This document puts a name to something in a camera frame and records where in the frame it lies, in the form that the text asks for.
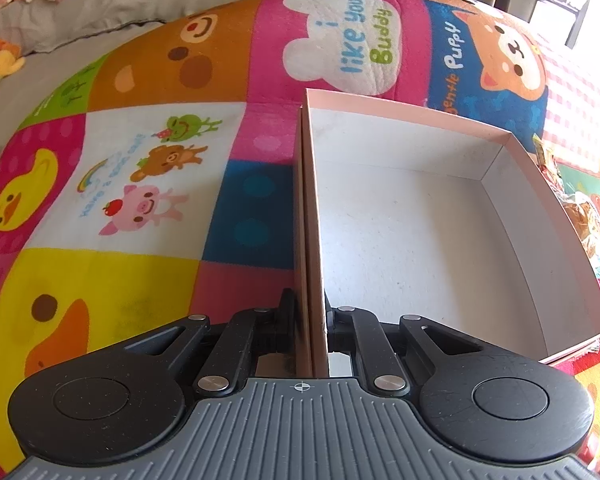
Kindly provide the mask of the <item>pink cardboard box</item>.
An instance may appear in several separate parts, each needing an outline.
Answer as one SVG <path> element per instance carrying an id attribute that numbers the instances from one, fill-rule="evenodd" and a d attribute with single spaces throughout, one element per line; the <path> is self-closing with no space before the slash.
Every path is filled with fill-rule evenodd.
<path id="1" fill-rule="evenodd" d="M 310 89 L 294 163 L 298 361 L 329 373 L 326 309 L 417 314 L 543 363 L 600 339 L 577 232 L 508 131 Z"/>

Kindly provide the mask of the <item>orange yellow plush toy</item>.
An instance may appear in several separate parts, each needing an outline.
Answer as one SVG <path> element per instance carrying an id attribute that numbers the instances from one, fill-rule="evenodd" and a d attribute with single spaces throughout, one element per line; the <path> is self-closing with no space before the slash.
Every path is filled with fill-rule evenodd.
<path id="1" fill-rule="evenodd" d="M 19 46 L 0 39 L 0 79 L 17 73 L 25 62 Z"/>

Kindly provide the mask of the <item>colourful cartoon play mat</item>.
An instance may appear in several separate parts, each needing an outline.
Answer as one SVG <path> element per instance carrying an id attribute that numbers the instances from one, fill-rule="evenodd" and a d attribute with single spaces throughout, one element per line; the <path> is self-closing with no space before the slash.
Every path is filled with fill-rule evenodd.
<path id="1" fill-rule="evenodd" d="M 0 479 L 10 395 L 39 370 L 191 313 L 223 323 L 294 282 L 309 88 L 462 115 L 600 171 L 577 55 L 471 0 L 242 0 L 68 78 L 0 156 Z"/>

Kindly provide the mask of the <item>bread bun red label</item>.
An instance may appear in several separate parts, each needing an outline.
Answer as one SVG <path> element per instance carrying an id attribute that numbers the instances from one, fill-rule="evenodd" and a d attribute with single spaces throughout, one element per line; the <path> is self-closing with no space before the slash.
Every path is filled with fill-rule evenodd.
<path id="1" fill-rule="evenodd" d="M 600 195 L 587 196 L 582 192 L 566 195 L 562 199 L 562 208 L 577 232 L 579 240 L 600 278 Z"/>

